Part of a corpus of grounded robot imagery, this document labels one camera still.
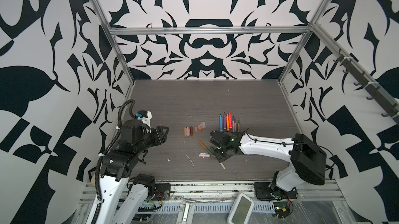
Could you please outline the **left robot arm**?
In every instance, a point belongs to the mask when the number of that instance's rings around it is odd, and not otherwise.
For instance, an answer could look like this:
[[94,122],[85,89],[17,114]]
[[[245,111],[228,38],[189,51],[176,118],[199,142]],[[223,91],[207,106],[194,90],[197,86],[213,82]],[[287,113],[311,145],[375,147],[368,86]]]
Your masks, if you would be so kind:
[[151,128],[142,120],[120,124],[116,136],[99,155],[95,172],[96,199],[88,224],[130,224],[145,200],[154,196],[155,178],[139,174],[131,177],[134,167],[144,163],[152,147],[167,140],[169,128]]

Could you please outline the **pink-red marker pen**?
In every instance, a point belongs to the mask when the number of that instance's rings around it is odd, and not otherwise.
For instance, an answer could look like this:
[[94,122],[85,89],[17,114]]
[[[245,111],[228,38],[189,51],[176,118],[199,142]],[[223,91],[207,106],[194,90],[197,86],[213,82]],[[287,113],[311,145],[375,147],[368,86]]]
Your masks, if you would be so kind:
[[229,117],[229,130],[232,129],[232,115],[231,112],[228,113],[228,117]]

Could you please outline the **blue marker pen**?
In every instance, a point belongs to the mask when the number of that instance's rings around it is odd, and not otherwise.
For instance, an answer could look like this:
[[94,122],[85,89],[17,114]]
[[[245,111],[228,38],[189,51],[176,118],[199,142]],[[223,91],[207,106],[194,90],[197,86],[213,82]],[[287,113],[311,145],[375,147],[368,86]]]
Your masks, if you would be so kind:
[[222,114],[219,115],[219,130],[223,131],[223,116],[222,116]]

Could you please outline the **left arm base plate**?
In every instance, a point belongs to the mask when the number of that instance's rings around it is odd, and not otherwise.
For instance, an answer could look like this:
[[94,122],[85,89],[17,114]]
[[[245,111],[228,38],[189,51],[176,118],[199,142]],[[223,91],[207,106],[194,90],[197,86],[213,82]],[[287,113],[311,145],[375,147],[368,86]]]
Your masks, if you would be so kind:
[[171,190],[170,183],[156,183],[153,200],[164,201],[164,200],[168,199],[170,190]]

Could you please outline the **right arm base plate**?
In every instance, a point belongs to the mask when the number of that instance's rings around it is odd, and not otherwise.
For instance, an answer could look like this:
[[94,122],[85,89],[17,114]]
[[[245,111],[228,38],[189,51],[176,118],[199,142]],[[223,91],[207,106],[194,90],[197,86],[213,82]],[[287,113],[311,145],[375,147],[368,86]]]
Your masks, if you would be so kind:
[[287,192],[273,183],[256,182],[254,183],[255,196],[260,201],[281,201],[288,199],[297,199],[296,188]]

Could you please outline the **purple marker pen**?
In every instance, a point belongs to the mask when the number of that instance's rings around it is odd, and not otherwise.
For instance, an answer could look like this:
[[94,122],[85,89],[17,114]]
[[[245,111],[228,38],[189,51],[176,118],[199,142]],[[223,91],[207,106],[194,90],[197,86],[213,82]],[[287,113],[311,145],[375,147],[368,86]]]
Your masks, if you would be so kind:
[[225,112],[223,113],[222,122],[223,122],[223,130],[226,130],[227,129],[227,114]]

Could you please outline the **gold cap green pen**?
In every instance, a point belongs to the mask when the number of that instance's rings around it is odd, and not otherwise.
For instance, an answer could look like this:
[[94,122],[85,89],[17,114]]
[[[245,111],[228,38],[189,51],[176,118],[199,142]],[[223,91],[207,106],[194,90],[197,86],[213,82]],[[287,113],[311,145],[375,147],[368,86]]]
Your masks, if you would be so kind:
[[213,155],[213,152],[202,142],[202,141],[198,141],[198,143],[200,144],[200,146],[202,148],[204,148],[210,155]]

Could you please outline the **orange marker pen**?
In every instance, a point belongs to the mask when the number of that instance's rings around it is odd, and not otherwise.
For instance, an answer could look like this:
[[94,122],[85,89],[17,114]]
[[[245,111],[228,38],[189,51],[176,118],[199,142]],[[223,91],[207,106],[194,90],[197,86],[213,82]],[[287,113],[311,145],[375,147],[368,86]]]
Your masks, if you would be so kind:
[[230,116],[228,113],[226,114],[226,117],[225,117],[225,128],[226,128],[226,130],[230,130]]

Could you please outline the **green cap beige pen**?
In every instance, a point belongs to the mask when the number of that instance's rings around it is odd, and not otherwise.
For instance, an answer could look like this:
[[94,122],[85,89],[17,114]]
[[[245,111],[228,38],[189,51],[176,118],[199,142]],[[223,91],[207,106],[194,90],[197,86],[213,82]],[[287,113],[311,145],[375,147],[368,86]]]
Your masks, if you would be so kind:
[[221,161],[222,155],[221,155],[221,153],[219,152],[219,150],[216,149],[216,148],[214,148],[214,147],[209,147],[209,148],[208,148],[208,153],[209,153],[212,157],[216,158],[217,161],[219,162],[219,164],[221,165],[221,167],[225,170],[225,166],[224,166],[223,162]]

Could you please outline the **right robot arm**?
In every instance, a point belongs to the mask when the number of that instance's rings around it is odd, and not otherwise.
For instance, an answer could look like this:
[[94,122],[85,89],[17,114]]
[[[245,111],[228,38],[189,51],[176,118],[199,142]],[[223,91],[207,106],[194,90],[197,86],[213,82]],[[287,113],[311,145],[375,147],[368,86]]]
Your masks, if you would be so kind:
[[246,131],[229,134],[214,130],[210,143],[216,147],[214,155],[221,163],[234,155],[261,155],[288,163],[287,168],[274,173],[270,184],[254,184],[259,200],[286,199],[296,193],[298,185],[304,183],[325,184],[327,154],[303,134],[276,139],[254,136]]

